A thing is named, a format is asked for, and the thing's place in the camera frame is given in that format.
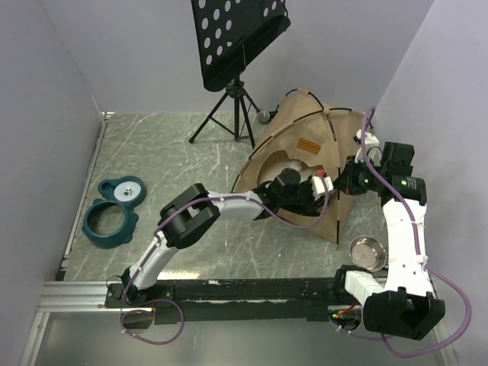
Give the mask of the cream white pillow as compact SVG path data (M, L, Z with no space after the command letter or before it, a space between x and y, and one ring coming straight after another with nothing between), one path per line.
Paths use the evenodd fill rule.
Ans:
M301 160L281 160L273 163L266 163L262 166L261 171L258 174L257 184L261 184L265 181L272 181L277 175L279 175L284 169L293 169L300 174L300 181L306 181L315 170L306 165Z

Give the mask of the tan pet tent fabric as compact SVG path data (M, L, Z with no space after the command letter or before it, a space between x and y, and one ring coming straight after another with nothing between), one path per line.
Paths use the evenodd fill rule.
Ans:
M354 198L337 189L321 197L313 178L335 181L340 176L347 158L358 152L355 136L363 117L360 111L324 104L311 91L291 91L258 138L232 191L256 189L279 217L338 243Z

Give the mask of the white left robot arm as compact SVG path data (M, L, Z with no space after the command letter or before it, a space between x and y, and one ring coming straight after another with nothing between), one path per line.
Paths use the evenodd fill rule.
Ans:
M152 242L141 258L121 276L122 298L125 303L140 307L147 303L150 288L173 256L200 238L218 220L264 220L279 218L286 210L313 217L310 224L282 222L298 229L308 229L325 215L332 179L319 172L302 179L294 169L283 169L274 179L242 193L208 191L201 183L186 189L160 211L160 221L153 232Z

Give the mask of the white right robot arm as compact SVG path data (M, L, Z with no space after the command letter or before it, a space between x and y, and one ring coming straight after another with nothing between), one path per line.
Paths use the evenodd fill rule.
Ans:
M414 148L387 142L378 166L350 156L334 185L345 194L374 191L387 224L388 273L385 284L364 265L348 270L332 286L340 303L354 299L363 306L365 328L389 336L421 340L445 315L445 302L435 298L426 268L424 220L426 186L412 175Z

